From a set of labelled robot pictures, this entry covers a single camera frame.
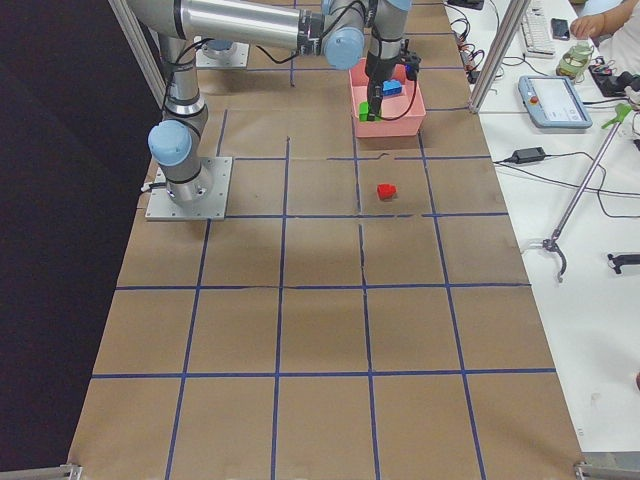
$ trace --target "metal base plate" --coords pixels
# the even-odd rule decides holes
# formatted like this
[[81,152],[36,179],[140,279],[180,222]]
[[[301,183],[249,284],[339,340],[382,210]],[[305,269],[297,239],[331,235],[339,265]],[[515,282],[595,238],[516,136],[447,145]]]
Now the metal base plate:
[[[233,158],[203,158],[202,167],[209,170],[213,177],[211,191],[204,198],[191,203],[177,204],[164,188],[156,188],[149,198],[147,220],[224,220]],[[164,174],[158,169],[155,182],[164,181]]]
[[249,45],[246,43],[235,42],[233,52],[220,55],[219,58],[207,57],[202,50],[196,52],[196,68],[199,70],[245,69],[248,60]]

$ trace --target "tablet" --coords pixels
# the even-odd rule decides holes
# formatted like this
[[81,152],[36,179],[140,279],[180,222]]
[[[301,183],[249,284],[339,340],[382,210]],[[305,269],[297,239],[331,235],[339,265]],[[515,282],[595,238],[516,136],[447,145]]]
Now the tablet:
[[568,77],[523,76],[518,90],[533,123],[539,128],[589,128],[587,109]]

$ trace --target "human arm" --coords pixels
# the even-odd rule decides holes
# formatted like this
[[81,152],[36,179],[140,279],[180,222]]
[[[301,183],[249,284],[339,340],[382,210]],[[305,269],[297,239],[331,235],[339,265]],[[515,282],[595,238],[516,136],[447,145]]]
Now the human arm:
[[626,0],[606,12],[578,18],[571,24],[571,33],[579,39],[615,33],[629,20],[638,1]]

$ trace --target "red object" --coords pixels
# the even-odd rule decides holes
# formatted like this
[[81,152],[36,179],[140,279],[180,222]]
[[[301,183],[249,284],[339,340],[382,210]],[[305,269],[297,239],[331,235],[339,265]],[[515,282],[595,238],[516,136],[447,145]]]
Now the red object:
[[378,185],[378,198],[380,200],[389,200],[393,198],[398,189],[390,183],[381,183]]

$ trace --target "robotic arm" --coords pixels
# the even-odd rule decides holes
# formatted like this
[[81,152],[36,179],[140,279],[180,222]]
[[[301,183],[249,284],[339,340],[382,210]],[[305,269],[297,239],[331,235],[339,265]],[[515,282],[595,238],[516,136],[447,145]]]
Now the robotic arm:
[[138,19],[158,33],[167,92],[164,121],[152,129],[149,146],[176,203],[198,200],[213,182],[196,155],[208,111],[198,88],[195,50],[202,44],[191,43],[195,36],[324,55],[333,67],[347,70],[361,58],[364,28],[371,27],[365,70],[370,79],[369,120],[379,116],[383,82],[409,55],[403,35],[411,0],[323,0],[322,14],[242,0],[128,3]]

